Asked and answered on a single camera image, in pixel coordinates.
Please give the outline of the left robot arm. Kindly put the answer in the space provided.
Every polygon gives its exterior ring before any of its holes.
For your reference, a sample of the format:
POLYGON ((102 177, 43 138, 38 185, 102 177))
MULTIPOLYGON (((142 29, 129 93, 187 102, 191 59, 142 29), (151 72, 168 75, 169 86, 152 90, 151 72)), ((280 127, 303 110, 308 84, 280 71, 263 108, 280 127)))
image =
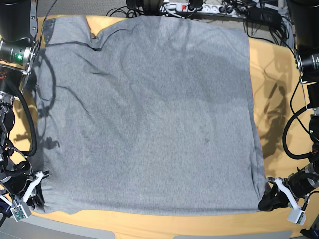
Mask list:
POLYGON ((298 199, 304 199, 302 209, 307 207, 311 194, 319 186, 319 2, 317 0, 290 0, 288 10, 295 27, 295 62, 300 73, 300 84, 306 84, 309 103, 294 112, 288 120, 282 135, 286 155, 294 160, 308 159, 309 164, 288 178, 268 178, 272 188, 265 191, 258 204, 260 211, 292 207, 298 199), (294 120, 306 110, 313 110, 310 116, 308 135, 312 150, 304 154, 293 154, 287 146, 287 133, 294 120))

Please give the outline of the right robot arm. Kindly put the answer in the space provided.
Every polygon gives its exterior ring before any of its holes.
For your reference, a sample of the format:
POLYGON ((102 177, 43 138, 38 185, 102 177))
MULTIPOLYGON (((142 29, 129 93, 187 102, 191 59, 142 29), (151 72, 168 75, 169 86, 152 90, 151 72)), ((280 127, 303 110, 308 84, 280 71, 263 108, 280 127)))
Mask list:
POLYGON ((47 176, 35 172, 28 158, 37 152, 35 125, 23 96, 32 66, 39 53, 36 0, 0 2, 0 200, 19 218, 30 214, 30 207, 43 205, 41 181, 47 176), (17 149, 9 136, 15 125, 13 104, 19 100, 31 134, 28 151, 17 149))

